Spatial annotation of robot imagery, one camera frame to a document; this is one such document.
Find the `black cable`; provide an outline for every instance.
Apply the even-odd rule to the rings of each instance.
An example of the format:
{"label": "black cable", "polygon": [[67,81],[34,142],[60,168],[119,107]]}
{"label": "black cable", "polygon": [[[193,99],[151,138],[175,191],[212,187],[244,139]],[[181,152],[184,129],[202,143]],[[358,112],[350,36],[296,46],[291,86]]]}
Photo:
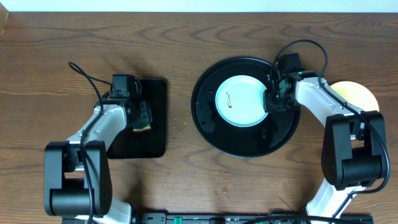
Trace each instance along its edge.
{"label": "black cable", "polygon": [[285,47],[283,47],[283,48],[278,52],[278,54],[276,55],[276,57],[275,57],[275,59],[274,59],[274,62],[272,63],[271,75],[274,73],[274,68],[276,68],[276,61],[278,61],[278,58],[279,58],[279,56],[281,55],[281,53],[282,53],[283,51],[285,51],[285,50],[286,50],[288,47],[290,47],[291,45],[294,45],[294,44],[299,43],[299,42],[308,42],[308,43],[311,43],[311,44],[315,44],[316,46],[318,46],[319,48],[321,48],[323,54],[325,55],[325,64],[323,65],[321,74],[323,74],[323,72],[325,72],[326,67],[328,66],[328,54],[326,53],[326,50],[325,50],[320,44],[316,43],[316,42],[313,41],[313,40],[301,39],[301,40],[295,40],[295,41],[293,41],[293,42],[287,44]]}
{"label": "black cable", "polygon": [[346,102],[342,102],[339,98],[337,98],[337,96],[335,96],[334,94],[332,94],[332,93],[325,87],[325,83],[322,83],[323,73],[325,72],[326,67],[327,67],[327,65],[328,65],[328,54],[327,54],[326,50],[325,50],[320,44],[316,43],[316,42],[313,41],[313,40],[307,40],[307,39],[296,40],[296,41],[293,41],[293,42],[287,44],[287,45],[286,45],[285,47],[283,47],[283,48],[279,51],[279,53],[277,54],[277,56],[276,56],[276,58],[275,58],[275,60],[274,60],[274,63],[272,64],[271,75],[272,75],[273,72],[274,72],[274,68],[276,67],[276,61],[278,60],[278,58],[279,58],[279,56],[281,55],[281,53],[282,53],[286,48],[290,47],[290,46],[293,45],[293,44],[299,43],[299,42],[309,42],[309,43],[315,44],[316,46],[318,46],[318,47],[322,50],[322,52],[323,52],[323,54],[324,54],[324,56],[325,56],[325,64],[324,64],[324,66],[323,66],[323,68],[322,68],[322,72],[321,72],[320,76],[318,77],[318,82],[319,82],[320,88],[322,88],[323,91],[325,91],[329,96],[331,96],[334,100],[336,100],[337,103],[341,104],[341,106],[342,106],[343,108],[346,108],[347,110],[349,110],[350,112],[352,112],[355,116],[358,116],[358,117],[360,118],[360,120],[366,125],[366,127],[368,127],[368,128],[370,129],[370,131],[371,131],[373,134],[376,135],[377,141],[378,141],[378,143],[380,144],[380,146],[381,146],[381,148],[382,148],[383,156],[384,156],[384,158],[385,158],[385,160],[386,160],[386,176],[385,176],[385,178],[384,178],[382,184],[381,184],[380,186],[376,187],[375,189],[372,189],[372,190],[352,191],[352,192],[350,192],[350,193],[347,195],[347,197],[345,198],[345,200],[343,201],[343,203],[339,206],[339,208],[337,209],[337,211],[336,211],[336,212],[333,214],[333,216],[332,216],[332,217],[336,217],[336,216],[344,209],[344,207],[345,207],[346,204],[349,202],[349,200],[350,200],[350,199],[353,199],[353,195],[354,195],[354,194],[373,194],[373,193],[376,193],[376,192],[381,191],[381,190],[387,185],[388,180],[389,180],[389,178],[390,178],[390,169],[391,169],[391,168],[390,168],[390,159],[389,159],[389,156],[388,156],[387,147],[386,147],[386,145],[384,144],[384,141],[383,141],[383,139],[381,138],[380,134],[379,134],[379,133],[376,131],[376,129],[373,127],[373,125],[371,125],[371,124],[369,123],[369,121],[368,121],[363,115],[359,114],[356,110],[354,110],[354,109],[352,109],[351,107],[349,107],[349,106],[348,106],[349,103],[348,103],[347,101],[346,101]]}
{"label": "black cable", "polygon": [[91,79],[99,81],[99,82],[107,83],[107,84],[108,84],[108,82],[102,81],[102,80],[99,80],[97,78],[93,78],[93,77],[87,75],[77,64],[75,64],[73,62],[69,62],[68,64],[69,64],[69,67],[71,67],[75,72],[77,72],[80,75],[83,75],[84,77],[87,78],[87,80],[90,82],[91,86],[93,86],[93,88],[95,90],[95,93],[97,94],[99,103],[101,105],[101,109],[100,109],[98,115],[81,132],[81,139],[80,139],[80,155],[81,155],[81,160],[83,162],[83,167],[85,169],[85,175],[86,175],[86,178],[87,178],[88,194],[89,194],[89,198],[90,198],[90,213],[89,213],[88,219],[87,219],[87,221],[85,223],[86,224],[91,224],[93,222],[93,217],[94,217],[94,189],[93,189],[93,184],[91,182],[90,172],[88,170],[88,165],[87,165],[87,159],[86,159],[87,153],[86,153],[86,148],[85,148],[85,139],[86,139],[87,134],[90,131],[90,129],[94,126],[94,124],[97,122],[97,120],[99,120],[99,118],[104,113],[104,104],[103,104],[102,98],[104,98],[104,96],[105,96],[105,98],[108,97],[106,95],[106,93],[103,95],[103,97],[101,97],[97,87],[95,86],[93,81],[91,81]]}
{"label": "black cable", "polygon": [[108,84],[108,85],[112,86],[112,83],[110,83],[110,82],[107,82],[107,81],[104,81],[104,80],[100,80],[99,78],[95,78],[95,77],[87,75],[79,66],[77,66],[77,64],[75,64],[73,62],[69,62],[69,67],[71,67],[75,72],[79,73],[80,75],[83,75],[86,78],[88,77],[88,78],[90,78],[92,80],[95,80],[95,81],[98,81],[98,82],[101,82],[101,83],[105,83],[105,84]]}
{"label": "black cable", "polygon": [[136,89],[137,89],[137,98],[140,98],[142,95],[142,84],[139,78],[136,78]]}
{"label": "black cable", "polygon": [[269,222],[275,220],[301,220],[301,221],[319,221],[319,222],[333,222],[336,224],[365,224],[365,222],[354,222],[349,220],[342,220],[339,218],[318,217],[311,215],[276,215],[273,217],[262,217],[250,220],[243,224],[257,224],[260,222]]}
{"label": "black cable", "polygon": [[109,92],[110,92],[110,91],[106,91],[104,94],[102,94],[101,98],[102,98],[102,99],[107,98],[107,97],[109,96]]}
{"label": "black cable", "polygon": [[281,211],[281,212],[284,212],[285,210],[284,209],[281,209],[281,208],[274,208],[274,209],[272,209],[269,213],[268,213],[268,217],[270,217],[275,211]]}

